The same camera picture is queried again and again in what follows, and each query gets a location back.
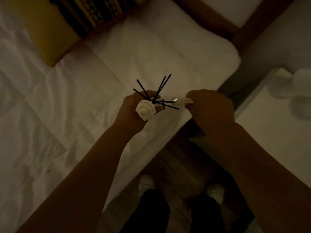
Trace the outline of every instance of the shoe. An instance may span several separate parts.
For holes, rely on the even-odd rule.
[[[151,176],[149,175],[142,175],[139,178],[139,184],[138,184],[138,193],[139,196],[142,197],[143,194],[150,189],[155,189],[155,183]]]
[[[224,201],[224,195],[225,195],[225,189],[222,185],[220,184],[214,184],[210,185],[206,189],[206,194],[216,200],[216,202],[221,205],[222,202]]]

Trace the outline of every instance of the wooden headboard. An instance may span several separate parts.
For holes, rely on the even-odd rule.
[[[263,0],[241,28],[218,14],[201,0],[173,1],[200,26],[231,41],[241,55],[294,0]]]

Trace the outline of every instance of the wrinkled sheet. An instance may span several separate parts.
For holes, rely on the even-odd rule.
[[[198,26],[171,0],[81,43],[54,68],[0,5],[0,232],[14,232],[114,122],[123,98],[157,90],[162,98],[218,89],[240,58],[225,39]],[[106,205],[191,118],[166,109],[126,146]]]

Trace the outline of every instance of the person's left hand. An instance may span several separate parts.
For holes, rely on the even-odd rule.
[[[147,93],[151,98],[156,95],[155,91],[147,91]],[[123,129],[124,132],[131,136],[134,136],[135,134],[142,131],[147,121],[144,121],[135,111],[138,103],[141,100],[144,100],[144,98],[138,93],[134,93],[124,98],[123,104],[118,112],[113,126],[118,127],[119,129]],[[155,110],[158,113],[162,111],[163,108],[158,106]]]

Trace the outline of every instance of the yellow pillow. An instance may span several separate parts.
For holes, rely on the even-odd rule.
[[[34,44],[54,66],[98,27],[110,27],[147,0],[7,0],[17,11]]]

